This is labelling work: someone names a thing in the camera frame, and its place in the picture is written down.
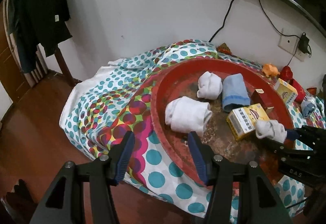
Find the white wall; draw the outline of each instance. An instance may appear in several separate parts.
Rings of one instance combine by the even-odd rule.
[[[187,38],[209,40],[221,26],[231,0],[68,0],[73,35],[59,46],[72,75],[85,80],[109,60],[139,54]],[[279,0],[261,0],[277,28],[310,38],[312,57],[293,58],[294,78],[304,88],[320,86],[326,73],[326,39],[302,15]],[[279,35],[258,0],[236,0],[225,28],[213,43],[226,42],[238,56],[281,69],[291,55],[278,47]],[[58,70],[54,57],[46,59]]]
[[[2,83],[0,83],[0,120],[2,120],[4,114],[7,112],[12,104],[12,100],[5,91]]]

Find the wall socket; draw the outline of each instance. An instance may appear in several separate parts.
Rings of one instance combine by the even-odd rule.
[[[285,35],[290,35],[289,33],[284,32],[284,28],[282,28],[282,33]],[[298,42],[299,38],[297,37],[286,37],[281,35],[278,46],[293,55],[297,48]],[[300,50],[297,50],[294,56],[300,61],[304,61],[304,59],[307,57],[307,54],[304,54]]]

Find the dark clothing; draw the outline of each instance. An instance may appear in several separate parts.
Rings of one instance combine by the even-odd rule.
[[[69,19],[66,0],[10,0],[9,7],[9,27],[24,73],[35,69],[37,44],[50,56],[58,43],[71,38],[65,24]]]

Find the metal screw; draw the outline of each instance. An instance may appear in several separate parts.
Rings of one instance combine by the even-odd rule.
[[[249,162],[249,165],[252,167],[252,168],[256,168],[258,166],[258,163],[256,163],[255,161],[250,161]]]
[[[223,160],[223,156],[222,155],[214,155],[214,160],[217,161],[217,162],[220,162],[221,160]]]
[[[68,162],[65,163],[65,167],[68,168],[68,169],[71,168],[71,167],[73,167],[74,165],[75,164],[72,161],[68,161]]]
[[[100,160],[101,160],[102,162],[106,161],[108,158],[109,158],[109,157],[108,157],[108,155],[106,155],[106,154],[103,154],[103,155],[100,156]]]

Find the polka dot tablecloth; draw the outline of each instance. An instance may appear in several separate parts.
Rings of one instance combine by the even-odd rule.
[[[211,191],[184,174],[167,155],[153,129],[150,115],[151,89],[165,68],[194,57],[208,57],[239,63],[261,74],[262,65],[235,56],[218,53],[205,41],[185,40],[160,47],[133,58],[110,62],[112,71],[85,92],[65,120],[64,130],[70,142],[90,159],[107,154],[121,142],[126,131],[135,133],[136,143],[125,181],[142,192],[204,217]],[[271,86],[275,80],[265,78]],[[317,109],[303,119],[297,105],[288,105],[295,127],[303,124],[325,126]],[[297,149],[308,149],[296,141]],[[275,186],[285,206],[304,197],[304,186],[284,176]],[[303,204],[289,209],[290,215]],[[237,221],[238,197],[232,199],[230,220]]]

